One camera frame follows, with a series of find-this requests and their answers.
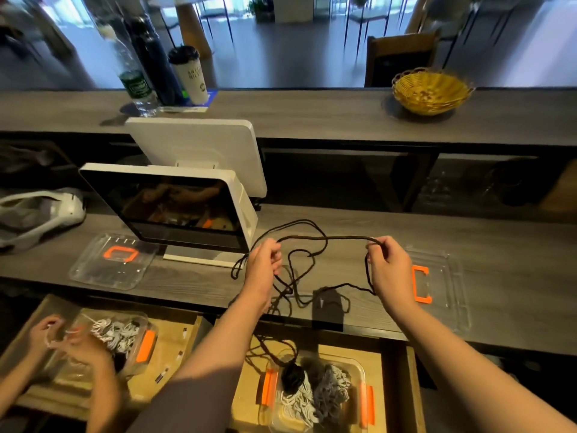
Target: black thermos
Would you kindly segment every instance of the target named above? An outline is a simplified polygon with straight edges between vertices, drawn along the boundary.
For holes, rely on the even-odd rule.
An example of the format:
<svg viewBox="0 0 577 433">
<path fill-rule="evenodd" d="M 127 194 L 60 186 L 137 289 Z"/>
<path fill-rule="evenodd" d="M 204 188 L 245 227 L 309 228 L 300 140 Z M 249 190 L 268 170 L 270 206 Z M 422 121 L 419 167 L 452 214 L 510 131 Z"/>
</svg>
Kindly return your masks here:
<svg viewBox="0 0 577 433">
<path fill-rule="evenodd" d="M 189 99 L 170 66 L 168 57 L 148 15 L 125 19 L 126 29 L 142 67 L 148 74 L 156 95 L 165 106 L 187 106 Z"/>
</svg>

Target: computer screen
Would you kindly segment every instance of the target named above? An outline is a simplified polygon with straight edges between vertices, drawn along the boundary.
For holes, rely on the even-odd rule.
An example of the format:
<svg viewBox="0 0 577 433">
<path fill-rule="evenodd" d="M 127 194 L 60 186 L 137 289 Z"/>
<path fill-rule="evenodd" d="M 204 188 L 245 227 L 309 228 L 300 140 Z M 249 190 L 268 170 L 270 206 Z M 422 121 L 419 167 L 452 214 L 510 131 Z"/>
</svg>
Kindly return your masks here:
<svg viewBox="0 0 577 433">
<path fill-rule="evenodd" d="M 223 252 L 249 252 L 224 181 L 81 170 L 141 240 Z"/>
</svg>

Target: green bottle label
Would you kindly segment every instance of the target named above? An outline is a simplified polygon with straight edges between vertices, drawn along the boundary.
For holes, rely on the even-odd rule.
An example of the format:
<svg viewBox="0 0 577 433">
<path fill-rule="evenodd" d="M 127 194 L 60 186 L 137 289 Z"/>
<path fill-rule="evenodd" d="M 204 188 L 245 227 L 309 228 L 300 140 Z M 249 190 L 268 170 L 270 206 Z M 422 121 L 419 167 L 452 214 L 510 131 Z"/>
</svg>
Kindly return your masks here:
<svg viewBox="0 0 577 433">
<path fill-rule="evenodd" d="M 139 70 L 123 72 L 119 77 L 131 99 L 143 99 L 152 92 Z"/>
</svg>

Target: hand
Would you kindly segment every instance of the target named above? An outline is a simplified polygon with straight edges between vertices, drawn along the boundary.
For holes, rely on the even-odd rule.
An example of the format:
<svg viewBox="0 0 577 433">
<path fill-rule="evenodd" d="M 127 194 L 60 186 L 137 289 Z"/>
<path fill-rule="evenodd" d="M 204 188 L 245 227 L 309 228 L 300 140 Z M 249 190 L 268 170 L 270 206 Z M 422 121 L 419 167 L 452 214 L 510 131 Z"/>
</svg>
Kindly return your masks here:
<svg viewBox="0 0 577 433">
<path fill-rule="evenodd" d="M 64 340 L 52 342 L 51 347 L 65 352 L 80 363 L 93 367 L 112 361 L 110 351 L 105 344 L 86 330 L 68 333 Z"/>
<path fill-rule="evenodd" d="M 51 315 L 42 319 L 30 329 L 28 339 L 30 341 L 29 353 L 43 356 L 48 348 L 48 344 L 56 337 L 56 332 L 64 323 L 58 315 Z"/>
<path fill-rule="evenodd" d="M 415 306 L 411 257 L 390 236 L 378 237 L 382 245 L 369 243 L 369 262 L 375 293 L 386 311 L 398 316 Z"/>
<path fill-rule="evenodd" d="M 268 238 L 256 247 L 246 263 L 245 283 L 241 297 L 248 297 L 258 304 L 261 313 L 270 307 L 272 299 L 272 282 L 283 264 L 280 243 Z"/>
</svg>

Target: monitor stand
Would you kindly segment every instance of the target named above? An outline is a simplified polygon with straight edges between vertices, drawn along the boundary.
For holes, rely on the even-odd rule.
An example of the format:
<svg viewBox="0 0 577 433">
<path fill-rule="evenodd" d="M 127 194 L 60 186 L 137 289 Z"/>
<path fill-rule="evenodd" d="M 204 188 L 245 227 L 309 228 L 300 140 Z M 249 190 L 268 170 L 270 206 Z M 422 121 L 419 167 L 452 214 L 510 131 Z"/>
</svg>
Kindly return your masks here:
<svg viewBox="0 0 577 433">
<path fill-rule="evenodd" d="M 184 263 L 207 264 L 209 266 L 229 267 L 242 258 L 243 254 L 220 252 L 218 250 L 197 249 L 196 247 L 168 246 L 164 253 L 165 260 Z"/>
</svg>

